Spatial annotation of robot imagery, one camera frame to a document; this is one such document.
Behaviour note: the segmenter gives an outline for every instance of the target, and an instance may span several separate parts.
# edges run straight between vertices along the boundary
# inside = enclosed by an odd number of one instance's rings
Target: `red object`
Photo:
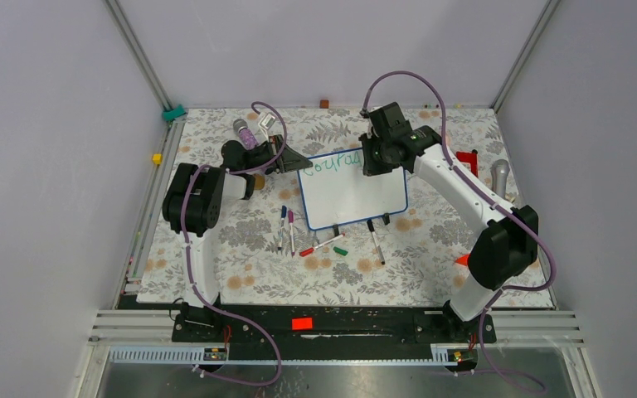
[[[470,257],[470,255],[464,255],[462,257],[460,257],[459,259],[457,259],[455,262],[460,264],[460,265],[464,265],[464,266],[468,266],[468,258]]]
[[[313,318],[294,318],[292,319],[292,330],[309,330],[314,328]]]
[[[470,171],[477,177],[477,151],[456,152],[455,157],[462,163],[470,163]]]

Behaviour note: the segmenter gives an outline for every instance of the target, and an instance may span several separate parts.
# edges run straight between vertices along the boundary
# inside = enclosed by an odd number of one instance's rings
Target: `gray floor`
[[[556,350],[491,350],[499,367],[526,371],[543,380],[549,397],[574,396],[562,357]],[[479,368],[487,368],[483,362]],[[109,364],[99,393],[110,397],[529,397],[497,375],[442,376],[443,368],[426,366],[284,366],[274,385],[254,388],[200,379],[190,366]],[[225,366],[219,372],[248,380],[272,377],[273,366]],[[534,387],[528,381],[527,386]]]

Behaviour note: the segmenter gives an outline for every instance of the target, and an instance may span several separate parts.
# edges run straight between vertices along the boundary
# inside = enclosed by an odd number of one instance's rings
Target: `gray wall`
[[[407,69],[449,104],[489,105],[546,0],[122,0],[172,100],[185,106],[361,104]],[[391,78],[375,104],[434,103]]]
[[[602,391],[637,396],[637,2],[563,2],[499,116]]]
[[[160,111],[103,2],[0,2],[0,398],[70,388]]]

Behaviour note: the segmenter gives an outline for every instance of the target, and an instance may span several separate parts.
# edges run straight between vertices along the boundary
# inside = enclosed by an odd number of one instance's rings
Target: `tabletop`
[[[304,156],[358,148],[357,137],[367,131],[359,109],[278,109],[289,128],[288,145]],[[404,109],[413,128],[430,125],[440,131],[438,109]],[[490,185],[489,167],[507,159],[502,135],[491,109],[447,109],[447,129],[453,151],[478,151],[479,178]],[[245,119],[257,132],[257,115],[250,109],[190,109],[182,132],[173,173],[179,163],[221,164],[221,146],[238,139],[233,121]],[[280,123],[270,131],[282,133]],[[455,263],[469,253],[475,237],[455,209],[431,186],[407,173],[409,207],[385,226],[376,219],[375,230],[386,259],[382,265],[364,222],[342,226],[346,238],[341,256],[330,248],[307,257],[291,256],[284,231],[284,249],[277,250],[281,207],[294,212],[297,251],[318,239],[333,236],[328,230],[309,231],[296,172],[273,173],[265,187],[249,201],[221,209],[215,245],[214,270],[223,303],[440,306],[463,285],[468,269]],[[507,196],[518,197],[513,176]],[[512,284],[538,286],[545,280],[538,262]],[[182,246],[159,217],[138,301],[170,303],[182,296]],[[547,291],[507,291],[495,304],[504,308],[550,308]]]

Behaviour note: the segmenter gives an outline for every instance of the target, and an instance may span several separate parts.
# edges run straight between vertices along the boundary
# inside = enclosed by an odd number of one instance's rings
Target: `teal object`
[[[163,119],[164,119],[165,122],[171,122],[171,121],[175,120],[176,118],[182,116],[186,112],[187,111],[184,110],[184,107],[179,105],[175,109],[168,110],[167,112],[163,112]]]

